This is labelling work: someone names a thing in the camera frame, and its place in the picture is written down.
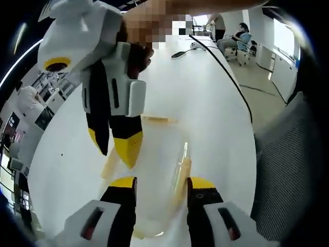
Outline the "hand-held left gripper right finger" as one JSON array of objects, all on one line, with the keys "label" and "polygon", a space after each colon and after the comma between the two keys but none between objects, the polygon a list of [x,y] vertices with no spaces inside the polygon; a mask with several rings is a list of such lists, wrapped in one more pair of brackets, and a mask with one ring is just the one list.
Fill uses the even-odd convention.
[{"label": "hand-held left gripper right finger", "polygon": [[258,246],[255,222],[232,202],[224,202],[215,186],[187,178],[187,224],[192,246]]}]

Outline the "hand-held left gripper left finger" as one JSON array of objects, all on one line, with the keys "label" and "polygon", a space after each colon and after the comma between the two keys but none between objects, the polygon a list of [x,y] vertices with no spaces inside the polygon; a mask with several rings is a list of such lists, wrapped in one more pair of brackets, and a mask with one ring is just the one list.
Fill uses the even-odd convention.
[{"label": "hand-held left gripper left finger", "polygon": [[113,181],[100,200],[69,216],[63,246],[130,246],[136,223],[137,178]]}]

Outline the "person's right hand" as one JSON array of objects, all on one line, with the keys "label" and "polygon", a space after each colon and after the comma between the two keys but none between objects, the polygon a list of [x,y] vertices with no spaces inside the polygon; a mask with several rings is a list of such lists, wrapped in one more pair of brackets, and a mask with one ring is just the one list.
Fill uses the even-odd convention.
[{"label": "person's right hand", "polygon": [[152,48],[143,47],[138,43],[131,44],[127,66],[128,77],[138,79],[139,74],[150,65],[153,54]]}]

